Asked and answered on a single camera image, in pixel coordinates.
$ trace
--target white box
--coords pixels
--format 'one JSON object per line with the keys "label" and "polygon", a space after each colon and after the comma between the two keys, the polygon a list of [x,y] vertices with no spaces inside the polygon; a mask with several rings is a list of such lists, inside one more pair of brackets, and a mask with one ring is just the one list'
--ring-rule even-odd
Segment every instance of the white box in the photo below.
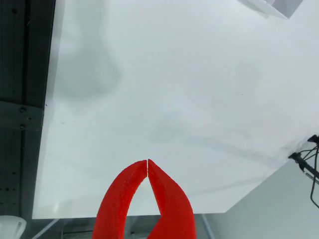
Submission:
{"label": "white box", "polygon": [[248,0],[260,11],[283,18],[290,18],[303,0]]}

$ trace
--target white tabletop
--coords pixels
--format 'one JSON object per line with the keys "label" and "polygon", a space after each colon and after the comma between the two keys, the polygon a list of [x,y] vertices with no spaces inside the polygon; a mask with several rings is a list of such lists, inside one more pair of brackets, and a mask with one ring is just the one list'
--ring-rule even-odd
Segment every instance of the white tabletop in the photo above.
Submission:
{"label": "white tabletop", "polygon": [[[33,217],[96,216],[114,178],[148,158],[195,213],[229,210],[319,131],[318,11],[58,0]],[[152,214],[145,180],[129,215]]]}

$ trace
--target black cable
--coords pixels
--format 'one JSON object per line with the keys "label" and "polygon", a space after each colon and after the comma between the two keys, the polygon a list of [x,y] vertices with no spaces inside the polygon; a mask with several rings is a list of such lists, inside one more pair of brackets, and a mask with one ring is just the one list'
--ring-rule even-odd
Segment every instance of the black cable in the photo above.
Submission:
{"label": "black cable", "polygon": [[309,152],[305,155],[304,159],[305,159],[312,151],[314,151],[316,148],[318,148],[318,146],[314,147],[313,149],[310,149]]}
{"label": "black cable", "polygon": [[316,148],[317,148],[317,146],[314,147],[313,149],[307,149],[307,150],[300,151],[299,153],[309,152],[309,151],[311,152],[311,151],[314,151]]}
{"label": "black cable", "polygon": [[[315,155],[315,170],[317,170],[317,158],[318,158],[318,153],[319,153],[319,148],[317,148],[316,150],[316,155]],[[313,195],[314,195],[314,190],[315,190],[315,184],[316,184],[316,176],[314,176],[314,181],[313,181],[313,187],[311,189],[311,193],[310,193],[310,199],[313,202],[313,204],[316,205],[317,208],[319,208],[318,204],[315,203],[314,199],[313,199]]]}
{"label": "black cable", "polygon": [[315,154],[311,155],[310,157],[304,159],[304,161],[307,161],[308,159],[310,159],[310,158],[312,158],[312,157],[314,157],[314,156],[316,156],[316,155],[317,155],[317,154],[315,153]]}

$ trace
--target metal bracket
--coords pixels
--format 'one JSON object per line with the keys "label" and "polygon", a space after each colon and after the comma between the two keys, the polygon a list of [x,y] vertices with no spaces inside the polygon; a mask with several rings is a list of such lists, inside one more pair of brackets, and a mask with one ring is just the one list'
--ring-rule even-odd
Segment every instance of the metal bracket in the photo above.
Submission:
{"label": "metal bracket", "polygon": [[40,131],[42,120],[42,108],[0,101],[0,127]]}
{"label": "metal bracket", "polygon": [[[319,137],[317,135],[312,136],[308,139],[308,142],[313,142],[319,147]],[[301,158],[301,153],[293,153],[288,158],[293,159],[297,164],[299,164],[300,169],[305,173],[307,169],[314,177],[319,178],[319,172],[311,167],[306,161]]]}

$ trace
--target gray floor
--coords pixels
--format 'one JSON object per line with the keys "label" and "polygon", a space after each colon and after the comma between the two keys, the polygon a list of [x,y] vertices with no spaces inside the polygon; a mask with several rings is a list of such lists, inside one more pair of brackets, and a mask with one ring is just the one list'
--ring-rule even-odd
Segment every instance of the gray floor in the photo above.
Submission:
{"label": "gray floor", "polygon": [[[128,217],[126,222],[125,239],[143,239],[152,231],[160,216]],[[24,239],[30,239],[44,228],[51,220],[34,220],[29,225]],[[198,239],[208,239],[199,215],[195,215],[196,234]],[[50,228],[41,238],[43,239],[90,239],[95,219],[63,219]]]}

